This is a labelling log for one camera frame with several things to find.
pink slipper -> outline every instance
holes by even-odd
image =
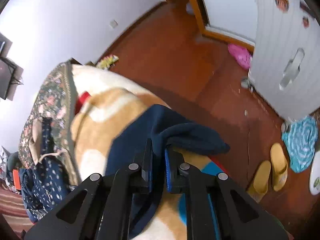
[[[252,57],[246,48],[230,43],[228,44],[228,51],[242,68],[246,70],[250,68]]]

wooden door frame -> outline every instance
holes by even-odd
[[[221,33],[215,33],[207,30],[205,26],[209,23],[209,20],[208,20],[208,16],[207,16],[207,12],[206,12],[203,0],[189,0],[189,1],[192,6],[193,12],[196,16],[197,24],[202,35],[215,38],[221,41],[225,41],[228,43],[233,43],[236,45],[243,46],[247,48],[248,51],[250,52],[254,51],[254,46],[252,46],[251,44],[237,40],[235,38],[229,37]]]

white spot on blanket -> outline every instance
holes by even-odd
[[[132,240],[175,240],[173,233],[160,218],[153,218],[147,229]]]
[[[135,100],[136,97],[134,94],[128,93],[123,96],[120,96],[116,101],[106,108],[98,108],[96,106],[91,106],[88,102],[84,103],[81,108],[81,112],[85,113],[89,111],[89,116],[95,122],[104,122],[109,119],[111,116],[116,114],[123,106],[129,102]]]
[[[104,175],[107,158],[96,149],[86,150],[80,163],[80,177],[82,180],[88,178],[92,173]]]

wooden floor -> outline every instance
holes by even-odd
[[[282,144],[282,120],[259,96],[240,87],[246,71],[229,55],[226,44],[200,35],[196,19],[184,8],[161,6],[111,52],[120,58],[112,71],[220,133],[231,150],[217,159],[243,188],[259,163],[270,159],[271,145]],[[309,193],[309,174],[310,168],[299,174],[289,169],[280,192],[272,190],[270,176],[261,202],[293,235],[299,234],[317,200]]]

white wall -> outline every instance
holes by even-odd
[[[10,0],[0,33],[12,41],[7,57],[23,68],[13,101],[0,101],[0,145],[13,152],[47,74],[71,57],[95,62],[116,38],[161,0]],[[109,27],[111,20],[118,27]]]
[[[211,27],[255,41],[258,17],[255,0],[204,0],[204,4]]]

